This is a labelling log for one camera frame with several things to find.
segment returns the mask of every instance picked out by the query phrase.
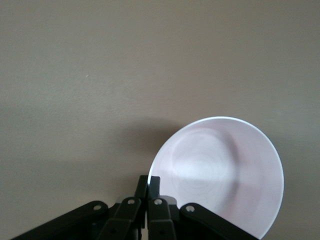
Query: white bowl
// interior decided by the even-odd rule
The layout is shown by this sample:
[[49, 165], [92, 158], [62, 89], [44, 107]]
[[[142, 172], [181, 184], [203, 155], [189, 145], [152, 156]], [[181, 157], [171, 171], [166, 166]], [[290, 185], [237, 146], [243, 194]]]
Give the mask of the white bowl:
[[150, 172], [160, 194], [177, 205], [197, 203], [261, 239], [279, 212], [284, 173], [266, 135], [252, 124], [217, 116], [193, 122], [170, 137]]

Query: beige surface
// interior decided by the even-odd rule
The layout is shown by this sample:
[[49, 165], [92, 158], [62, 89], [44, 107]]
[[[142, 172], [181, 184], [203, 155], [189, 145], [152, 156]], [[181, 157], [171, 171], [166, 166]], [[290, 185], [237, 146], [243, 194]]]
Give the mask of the beige surface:
[[265, 240], [320, 236], [320, 3], [0, 1], [0, 233], [133, 193], [163, 142], [210, 116], [272, 140]]

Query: silver screw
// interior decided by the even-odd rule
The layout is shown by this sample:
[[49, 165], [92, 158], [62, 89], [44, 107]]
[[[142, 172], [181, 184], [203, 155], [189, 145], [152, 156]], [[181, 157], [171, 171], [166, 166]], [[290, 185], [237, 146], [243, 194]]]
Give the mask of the silver screw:
[[94, 211], [98, 211], [98, 210], [100, 210], [101, 209], [101, 205], [95, 205], [94, 207], [93, 207], [93, 210]]
[[193, 213], [196, 209], [193, 206], [188, 205], [185, 207], [185, 210], [189, 213]]
[[135, 204], [135, 200], [134, 199], [129, 199], [128, 200], [128, 204]]
[[155, 205], [161, 205], [162, 204], [162, 200], [161, 199], [156, 199], [156, 200], [154, 200], [154, 204]]

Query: gray background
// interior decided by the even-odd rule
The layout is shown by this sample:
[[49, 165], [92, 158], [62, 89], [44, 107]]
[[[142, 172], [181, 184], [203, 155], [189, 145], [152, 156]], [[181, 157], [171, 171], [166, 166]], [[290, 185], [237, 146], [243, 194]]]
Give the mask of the gray background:
[[319, 39], [318, 0], [1, 0], [1, 239], [132, 194], [166, 139], [211, 116], [279, 152], [264, 239], [319, 239]]

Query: table surface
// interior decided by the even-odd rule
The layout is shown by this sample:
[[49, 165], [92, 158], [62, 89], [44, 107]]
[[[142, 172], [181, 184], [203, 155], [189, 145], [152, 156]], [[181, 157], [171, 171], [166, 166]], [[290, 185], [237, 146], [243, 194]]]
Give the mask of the table surface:
[[264, 240], [320, 235], [320, 2], [1, 1], [0, 232], [132, 194], [162, 144], [231, 116], [275, 145]]

